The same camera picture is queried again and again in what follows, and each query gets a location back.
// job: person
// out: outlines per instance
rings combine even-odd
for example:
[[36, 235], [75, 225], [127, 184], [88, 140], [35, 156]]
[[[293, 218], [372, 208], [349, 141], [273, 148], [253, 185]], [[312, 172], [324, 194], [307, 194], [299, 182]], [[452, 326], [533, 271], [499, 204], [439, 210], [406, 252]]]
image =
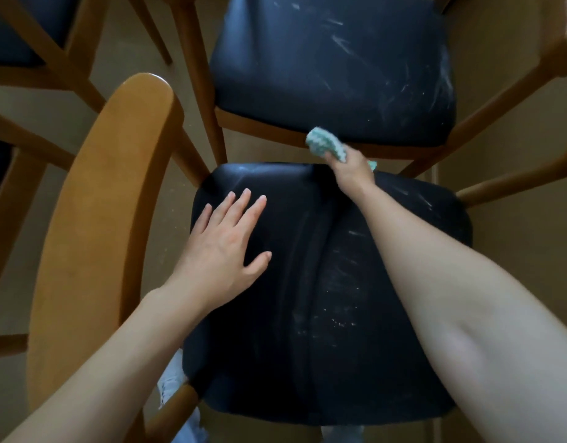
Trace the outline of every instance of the person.
[[[360, 152], [326, 156], [360, 208], [435, 372], [487, 441], [567, 442], [567, 328], [513, 276], [413, 215], [374, 183]], [[184, 338], [265, 271], [244, 267], [265, 196], [206, 206], [174, 273], [6, 439], [106, 442], [125, 435]]]

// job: beige floor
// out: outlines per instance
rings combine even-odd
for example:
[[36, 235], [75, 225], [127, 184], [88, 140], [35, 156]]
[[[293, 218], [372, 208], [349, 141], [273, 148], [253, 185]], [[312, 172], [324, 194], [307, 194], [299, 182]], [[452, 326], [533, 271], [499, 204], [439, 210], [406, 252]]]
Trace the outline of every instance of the beige floor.
[[[160, 56], [126, 0], [114, 0], [91, 79], [108, 97], [140, 71], [165, 78], [185, 109], [184, 127], [210, 168], [209, 145], [192, 96], [167, 6], [147, 0], [175, 63]], [[199, 0], [208, 50], [220, 30], [227, 0]], [[448, 17], [459, 115], [479, 107], [491, 94], [537, 60], [536, 0], [462, 0]], [[72, 93], [0, 87], [0, 113], [72, 152], [79, 150], [95, 114]], [[231, 161], [314, 161], [302, 149], [226, 132]], [[567, 79], [542, 89], [440, 165], [440, 182], [462, 188], [508, 170], [536, 165], [567, 147]], [[397, 171], [402, 162], [385, 162]], [[0, 333], [27, 331], [41, 246], [64, 172], [48, 169], [0, 283]], [[189, 226], [194, 190], [171, 164], [165, 177], [147, 247], [142, 290], [169, 275]], [[503, 265], [567, 324], [567, 181], [471, 210], [475, 247]], [[25, 357], [0, 359], [0, 439], [26, 415]], [[154, 410], [153, 395], [147, 412]], [[203, 409], [213, 442], [318, 441], [316, 429], [275, 425]], [[368, 442], [422, 442], [421, 424], [378, 426]]]

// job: person's left arm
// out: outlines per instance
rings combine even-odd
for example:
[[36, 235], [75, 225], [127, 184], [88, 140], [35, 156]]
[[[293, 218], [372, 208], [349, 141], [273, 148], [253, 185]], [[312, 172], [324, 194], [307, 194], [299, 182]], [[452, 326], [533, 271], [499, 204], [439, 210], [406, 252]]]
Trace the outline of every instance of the person's left arm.
[[184, 338], [267, 268], [270, 252], [243, 266], [266, 205], [261, 196], [244, 212], [249, 199], [249, 190], [237, 201], [230, 193], [213, 214], [207, 205], [169, 280], [5, 442], [121, 441]]

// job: rag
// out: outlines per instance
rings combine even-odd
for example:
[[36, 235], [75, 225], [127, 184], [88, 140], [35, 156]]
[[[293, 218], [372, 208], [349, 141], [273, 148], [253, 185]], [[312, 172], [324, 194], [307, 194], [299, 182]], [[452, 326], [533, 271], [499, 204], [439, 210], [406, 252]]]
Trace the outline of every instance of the rag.
[[[315, 127], [306, 135], [306, 144], [314, 155], [324, 157], [325, 152], [330, 152], [341, 163], [347, 162], [347, 152], [339, 138], [321, 127]], [[378, 165], [371, 160], [368, 160], [368, 164], [372, 170]]]

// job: person's right arm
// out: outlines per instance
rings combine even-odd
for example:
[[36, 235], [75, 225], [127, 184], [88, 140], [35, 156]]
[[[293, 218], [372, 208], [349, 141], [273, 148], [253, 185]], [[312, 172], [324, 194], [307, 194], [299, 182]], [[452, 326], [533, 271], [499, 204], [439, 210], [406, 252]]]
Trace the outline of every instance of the person's right arm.
[[403, 208], [359, 151], [327, 156], [435, 372], [483, 438], [567, 442], [567, 328], [513, 276]]

